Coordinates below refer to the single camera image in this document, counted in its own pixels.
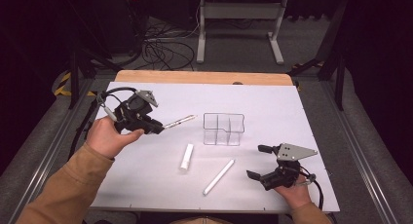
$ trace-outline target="sleeve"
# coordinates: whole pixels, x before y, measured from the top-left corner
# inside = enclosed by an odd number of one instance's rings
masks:
[[[82,223],[113,162],[85,143],[49,178],[17,223]]]
[[[291,215],[294,224],[331,224],[328,217],[314,203],[294,209]]]

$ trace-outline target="forearm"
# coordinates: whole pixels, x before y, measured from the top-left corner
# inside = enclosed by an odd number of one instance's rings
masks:
[[[313,203],[294,209],[291,215],[294,224],[331,224],[327,216]]]
[[[81,223],[113,161],[84,144],[52,175],[18,223]]]

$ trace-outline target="white marker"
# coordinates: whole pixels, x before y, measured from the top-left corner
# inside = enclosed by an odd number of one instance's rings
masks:
[[[185,151],[185,155],[183,156],[181,168],[188,169],[189,161],[191,160],[191,154],[192,154],[193,149],[194,149],[193,144],[188,144],[188,146],[186,146],[186,151]]]
[[[219,181],[219,179],[221,179],[222,176],[224,176],[224,174],[228,171],[228,169],[234,164],[235,159],[231,160],[227,166],[225,166],[225,168],[223,168],[218,175],[216,175],[216,177],[212,180],[212,182],[209,183],[209,185],[207,185],[206,189],[204,190],[204,196],[206,196],[209,191],[215,186],[215,184]]]

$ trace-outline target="dark floor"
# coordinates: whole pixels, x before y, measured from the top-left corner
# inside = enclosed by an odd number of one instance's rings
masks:
[[[244,30],[216,24],[207,31],[205,62],[192,62],[193,68],[187,66],[185,70],[285,73],[293,64],[314,58],[328,24],[326,19],[299,19],[296,22],[285,19],[279,35],[285,65],[276,65],[266,39],[270,22],[254,22]],[[197,50],[196,35],[176,40]],[[170,46],[187,56],[191,54],[185,48]],[[170,64],[178,66],[182,62],[184,59],[176,57]],[[140,58],[127,69],[141,64]],[[325,166],[332,174],[331,183],[341,208],[334,214],[338,223],[413,223],[413,188],[364,112],[355,95],[351,74],[346,73],[345,110],[340,112],[331,102],[334,79],[319,82],[318,71],[318,68],[312,68],[293,80],[299,81],[299,93],[308,120]],[[81,84],[84,89],[100,92],[115,75],[111,70],[98,70],[93,81],[83,80]],[[75,131],[93,99],[93,96],[86,96],[68,111],[70,97],[57,97],[0,178],[1,223],[16,220],[22,207],[19,203],[26,201],[24,194],[37,194],[31,189],[33,176],[39,177],[39,173],[43,173],[43,177],[48,177],[66,162]],[[42,162],[45,155],[52,154],[50,149],[56,149],[56,156]],[[44,168],[44,164],[49,167],[36,173],[38,168]],[[135,214],[129,212],[91,210],[86,221],[95,223],[106,219],[112,223],[134,223],[135,218]],[[291,223],[285,216],[280,216],[279,221]]]

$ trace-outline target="person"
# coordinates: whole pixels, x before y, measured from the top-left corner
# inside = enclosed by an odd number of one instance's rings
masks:
[[[95,120],[86,142],[48,179],[43,192],[24,207],[17,223],[82,223],[115,157],[143,134],[143,130],[119,134],[108,116]],[[292,208],[294,223],[330,223],[311,202],[307,186],[275,190]]]

